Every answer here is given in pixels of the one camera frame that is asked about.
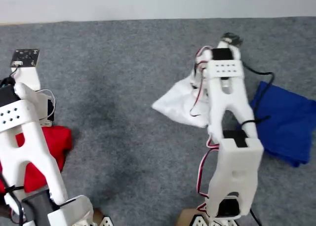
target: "white cloth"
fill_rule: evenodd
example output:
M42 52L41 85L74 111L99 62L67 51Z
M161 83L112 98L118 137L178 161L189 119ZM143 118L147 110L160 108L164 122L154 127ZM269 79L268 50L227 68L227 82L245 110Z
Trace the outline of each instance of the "white cloth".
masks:
M207 97L203 92L191 111L192 115L199 115L191 116L190 110L194 105L199 89L193 89L190 80L189 76L175 83L166 94L153 103L152 108L173 121L205 128L209 122Z

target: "white wire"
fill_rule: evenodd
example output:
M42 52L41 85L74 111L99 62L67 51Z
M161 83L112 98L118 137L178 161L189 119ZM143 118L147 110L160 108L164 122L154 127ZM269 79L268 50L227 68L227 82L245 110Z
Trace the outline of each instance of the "white wire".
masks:
M38 90L38 91L36 91L36 92L37 92L37 93L42 93L43 91L48 91L48 92L50 92L51 97L53 98L54 101L53 101L53 110L51 111L51 113L50 113L49 115L47 115L46 117L41 118L40 120L43 120L43 119L45 119L45 118L49 118L50 116L52 116L53 113L55 112L55 109L56 109L56 98L55 98L53 92L52 92L50 89L40 89L40 90Z

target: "folded blue towel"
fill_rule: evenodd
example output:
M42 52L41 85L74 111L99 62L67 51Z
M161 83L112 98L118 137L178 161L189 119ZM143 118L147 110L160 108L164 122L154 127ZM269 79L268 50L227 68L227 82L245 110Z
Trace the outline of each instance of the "folded blue towel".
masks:
M266 82L260 82L252 108ZM265 151L293 167L310 160L312 131L316 127L316 101L294 94L272 85L263 96L257 119L270 115L271 118L257 124L259 139Z

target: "carpet floor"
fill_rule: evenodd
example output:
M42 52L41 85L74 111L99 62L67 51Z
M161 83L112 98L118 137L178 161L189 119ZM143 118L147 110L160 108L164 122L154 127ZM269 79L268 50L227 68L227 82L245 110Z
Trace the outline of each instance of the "carpet floor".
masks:
M201 46L216 46L225 32L244 39L242 59L275 72L275 85L316 99L315 28L313 17L0 26L0 75L9 74L14 49L39 48L42 88L57 98L55 123L73 131L62 172L69 196L88 196L116 226L171 226L203 201L196 180L207 131L175 123L151 104L190 73ZM260 79L245 71L249 99ZM223 125L235 122L228 115ZM315 223L315 137L310 163L299 168L264 154L253 202L263 225ZM216 159L205 163L203 190ZM250 215L239 223L256 225Z

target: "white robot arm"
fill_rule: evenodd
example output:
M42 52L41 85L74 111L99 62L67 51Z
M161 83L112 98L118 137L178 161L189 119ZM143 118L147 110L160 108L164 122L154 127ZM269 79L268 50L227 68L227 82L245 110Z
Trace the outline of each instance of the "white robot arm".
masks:
M234 220L249 213L263 154L253 111L248 103L240 51L227 41L215 49L204 49L196 57L192 81L207 92L210 140L219 144L216 171L205 197L210 225L235 225ZM223 131L222 119L231 111L242 130Z
M25 65L28 59L33 59L32 66L35 68L39 51L27 49L16 52L23 54L22 59L14 61L18 64L15 70L19 74L17 80L28 80L22 72L23 61ZM37 53L36 59L29 56L32 52ZM27 74L27 77L36 83L36 70L32 74L36 76ZM97 226L92 219L92 204L86 196L68 198L56 160L48 150L39 122L43 112L46 112L47 117L48 97L24 83L15 83L12 75L2 81L0 87L0 162L1 180L6 188L6 204L19 215L19 225ZM19 133L23 133L25 138L21 147L18 147L15 138ZM23 185L29 162L43 173L49 189L27 196ZM101 225L113 224L110 218L105 217Z

